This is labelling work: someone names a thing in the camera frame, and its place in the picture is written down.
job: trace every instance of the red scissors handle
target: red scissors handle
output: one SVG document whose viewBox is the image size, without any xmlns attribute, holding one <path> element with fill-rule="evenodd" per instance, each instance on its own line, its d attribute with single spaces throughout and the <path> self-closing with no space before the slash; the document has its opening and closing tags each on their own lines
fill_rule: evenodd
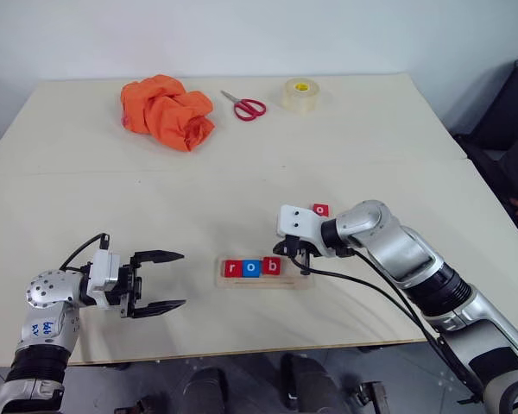
<svg viewBox="0 0 518 414">
<path fill-rule="evenodd" d="M 253 121 L 265 112 L 267 112 L 265 104 L 255 99 L 241 99 L 234 103 L 234 113 L 242 121 Z"/>
</svg>

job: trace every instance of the white wall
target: white wall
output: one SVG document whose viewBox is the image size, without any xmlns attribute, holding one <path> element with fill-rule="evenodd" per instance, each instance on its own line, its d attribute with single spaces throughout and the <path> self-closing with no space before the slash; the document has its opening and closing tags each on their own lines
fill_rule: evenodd
<svg viewBox="0 0 518 414">
<path fill-rule="evenodd" d="M 515 59 L 518 0 L 0 0 L 0 136 L 39 79 L 158 72 L 407 71 L 464 130 Z"/>
</svg>

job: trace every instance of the black chair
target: black chair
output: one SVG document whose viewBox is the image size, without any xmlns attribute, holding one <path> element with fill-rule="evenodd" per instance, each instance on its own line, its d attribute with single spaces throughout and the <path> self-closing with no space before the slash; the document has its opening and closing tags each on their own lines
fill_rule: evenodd
<svg viewBox="0 0 518 414">
<path fill-rule="evenodd" d="M 515 219 L 509 199 L 518 199 L 518 60 L 472 132 L 453 137 Z"/>
</svg>

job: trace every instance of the scissor blade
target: scissor blade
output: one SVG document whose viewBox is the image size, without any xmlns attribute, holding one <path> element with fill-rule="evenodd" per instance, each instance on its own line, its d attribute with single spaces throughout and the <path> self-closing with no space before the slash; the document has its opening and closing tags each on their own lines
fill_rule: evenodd
<svg viewBox="0 0 518 414">
<path fill-rule="evenodd" d="M 229 98 L 234 104 L 240 102 L 240 99 L 238 99 L 237 97 L 233 97 L 230 93 L 226 91 L 221 91 L 221 93 L 225 95 L 227 98 Z"/>
</svg>

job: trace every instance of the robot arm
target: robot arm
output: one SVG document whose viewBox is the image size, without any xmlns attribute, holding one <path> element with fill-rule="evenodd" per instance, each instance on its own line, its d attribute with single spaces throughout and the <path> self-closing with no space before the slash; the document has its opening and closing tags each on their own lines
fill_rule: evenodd
<svg viewBox="0 0 518 414">
<path fill-rule="evenodd" d="M 311 210 L 281 207 L 278 233 L 285 255 L 326 257 L 365 248 L 375 266 L 403 290 L 441 334 L 438 344 L 457 376 L 484 401 L 489 414 L 518 409 L 518 331 L 473 285 L 467 284 L 388 207 L 365 201 L 328 219 Z"/>
<path fill-rule="evenodd" d="M 136 308 L 141 298 L 141 263 L 168 262 L 182 254 L 153 250 L 138 252 L 130 263 L 120 266 L 117 254 L 109 252 L 109 236 L 102 235 L 100 249 L 92 262 L 80 269 L 39 274 L 30 281 L 26 299 L 28 313 L 22 326 L 15 359 L 0 387 L 0 414 L 6 412 L 56 412 L 61 406 L 67 361 L 79 338 L 79 309 L 96 305 L 118 309 L 120 317 L 151 317 L 185 303 L 161 301 Z"/>
</svg>

